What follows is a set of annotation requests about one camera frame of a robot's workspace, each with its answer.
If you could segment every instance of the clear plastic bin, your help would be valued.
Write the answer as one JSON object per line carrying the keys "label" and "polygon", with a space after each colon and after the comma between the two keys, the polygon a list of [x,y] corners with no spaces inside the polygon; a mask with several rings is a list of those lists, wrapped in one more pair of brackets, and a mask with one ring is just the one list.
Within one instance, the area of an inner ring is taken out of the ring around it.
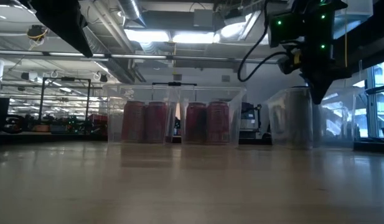
{"label": "clear plastic bin", "polygon": [[313,147],[312,98],[308,87],[281,90],[266,103],[273,145],[290,149]]}
{"label": "clear plastic bin", "polygon": [[237,146],[245,88],[180,87],[182,144]]}
{"label": "clear plastic bin", "polygon": [[105,85],[109,143],[172,141],[179,94],[169,86]]}
{"label": "clear plastic bin", "polygon": [[322,146],[353,147],[355,134],[359,132],[355,124],[356,99],[361,92],[362,89],[354,86],[327,91],[317,126],[321,131]]}
{"label": "clear plastic bin", "polygon": [[355,103],[359,88],[331,88],[320,105],[308,87],[282,90],[268,101],[272,143],[291,149],[353,147]]}

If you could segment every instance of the red can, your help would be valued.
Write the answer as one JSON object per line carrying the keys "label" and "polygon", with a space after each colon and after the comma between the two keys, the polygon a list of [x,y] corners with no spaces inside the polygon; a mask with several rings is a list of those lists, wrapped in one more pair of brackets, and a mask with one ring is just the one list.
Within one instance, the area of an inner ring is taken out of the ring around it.
{"label": "red can", "polygon": [[163,102],[150,102],[146,108],[146,140],[162,143],[166,134],[167,105]]}
{"label": "red can", "polygon": [[207,108],[207,142],[229,142],[229,106],[226,102],[211,102]]}
{"label": "red can", "polygon": [[128,101],[124,106],[121,139],[126,142],[141,142],[144,139],[144,103]]}
{"label": "red can", "polygon": [[207,138],[207,107],[205,103],[189,103],[186,109],[185,141],[205,142]]}

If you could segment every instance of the window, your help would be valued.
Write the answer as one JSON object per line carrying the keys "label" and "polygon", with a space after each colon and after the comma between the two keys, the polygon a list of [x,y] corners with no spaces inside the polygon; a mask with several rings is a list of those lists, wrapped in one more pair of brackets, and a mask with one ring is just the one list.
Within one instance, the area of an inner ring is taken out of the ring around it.
{"label": "window", "polygon": [[384,128],[384,92],[377,93],[376,94],[376,100],[377,100],[377,128],[378,128],[378,136],[383,138],[383,131],[382,128]]}
{"label": "window", "polygon": [[375,87],[384,85],[384,62],[373,67]]}

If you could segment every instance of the workbench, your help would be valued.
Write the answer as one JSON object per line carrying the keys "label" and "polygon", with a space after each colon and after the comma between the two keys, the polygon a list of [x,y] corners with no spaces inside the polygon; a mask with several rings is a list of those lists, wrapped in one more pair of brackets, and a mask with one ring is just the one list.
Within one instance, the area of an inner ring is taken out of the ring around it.
{"label": "workbench", "polygon": [[384,223],[384,155],[273,146],[0,146],[0,224]]}

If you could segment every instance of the yellow component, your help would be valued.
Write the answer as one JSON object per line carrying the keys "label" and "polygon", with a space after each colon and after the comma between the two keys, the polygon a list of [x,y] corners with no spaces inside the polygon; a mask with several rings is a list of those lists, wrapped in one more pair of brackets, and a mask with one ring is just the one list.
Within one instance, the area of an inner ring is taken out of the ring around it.
{"label": "yellow component", "polygon": [[48,32],[48,28],[46,28],[45,32],[44,32],[43,34],[41,34],[41,35],[38,35],[38,36],[35,36],[35,37],[29,36],[29,35],[27,35],[27,36],[28,36],[30,39],[41,38],[41,37],[43,37],[47,32]]}
{"label": "yellow component", "polygon": [[300,51],[300,50],[297,51],[296,54],[294,54],[294,64],[295,64],[295,65],[298,65],[298,64],[301,63],[301,61],[300,61],[300,59],[299,59],[300,56],[301,56],[301,51]]}

